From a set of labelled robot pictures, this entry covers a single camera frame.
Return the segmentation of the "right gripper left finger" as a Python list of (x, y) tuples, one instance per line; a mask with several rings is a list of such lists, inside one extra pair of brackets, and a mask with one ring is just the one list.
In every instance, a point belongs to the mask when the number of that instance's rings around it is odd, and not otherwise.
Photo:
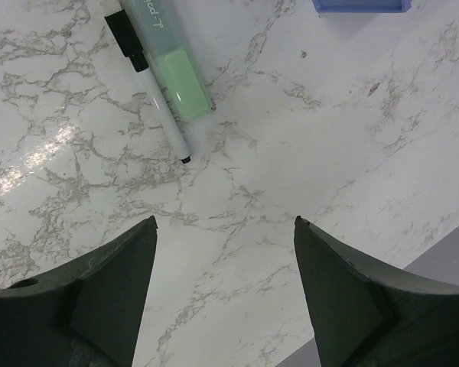
[(155, 260), (143, 219), (61, 266), (0, 288), (0, 366), (130, 366)]

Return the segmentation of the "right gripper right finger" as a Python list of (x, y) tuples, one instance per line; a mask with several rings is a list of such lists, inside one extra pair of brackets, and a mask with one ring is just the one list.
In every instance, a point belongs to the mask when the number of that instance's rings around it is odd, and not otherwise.
[(295, 220), (323, 366), (459, 366), (459, 285), (391, 266)]

